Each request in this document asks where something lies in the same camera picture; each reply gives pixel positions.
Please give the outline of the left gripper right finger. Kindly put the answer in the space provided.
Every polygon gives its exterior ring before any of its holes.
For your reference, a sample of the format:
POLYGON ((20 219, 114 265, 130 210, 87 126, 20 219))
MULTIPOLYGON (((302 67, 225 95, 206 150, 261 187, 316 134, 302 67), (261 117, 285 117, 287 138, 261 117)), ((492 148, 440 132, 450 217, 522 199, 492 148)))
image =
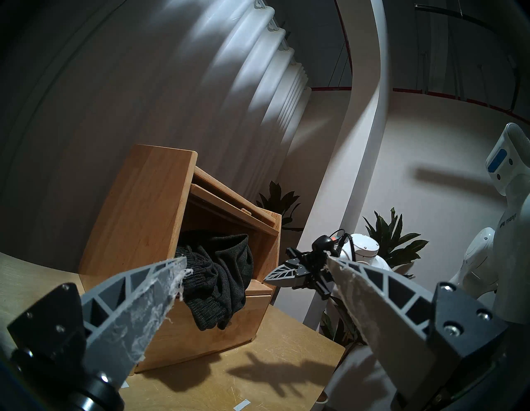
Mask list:
POLYGON ((454 284, 431 293, 366 264, 328 257, 326 265, 394 401, 457 401, 496 368, 508 325, 454 284))

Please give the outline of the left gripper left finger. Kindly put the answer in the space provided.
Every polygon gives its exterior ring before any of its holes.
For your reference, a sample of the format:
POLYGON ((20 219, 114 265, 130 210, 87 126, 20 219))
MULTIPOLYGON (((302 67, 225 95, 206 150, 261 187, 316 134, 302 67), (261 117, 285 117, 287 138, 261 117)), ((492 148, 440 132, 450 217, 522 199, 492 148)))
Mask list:
POLYGON ((186 257, 119 273, 80 295, 74 283, 47 293, 8 326, 16 347, 62 375, 104 373, 118 386, 144 353, 192 274, 186 257))

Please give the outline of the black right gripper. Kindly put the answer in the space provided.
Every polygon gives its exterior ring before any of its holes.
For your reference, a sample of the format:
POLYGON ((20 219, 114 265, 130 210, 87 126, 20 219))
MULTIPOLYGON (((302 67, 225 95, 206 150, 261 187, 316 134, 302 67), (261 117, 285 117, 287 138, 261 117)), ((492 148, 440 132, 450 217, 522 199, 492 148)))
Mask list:
POLYGON ((314 247, 310 252, 300 252, 295 248, 287 248, 286 254, 294 260, 286 260, 282 265, 270 272, 264 283, 281 288, 311 289, 322 300, 331 296, 328 283, 333 281, 327 268, 329 257, 335 256, 334 247, 314 247))

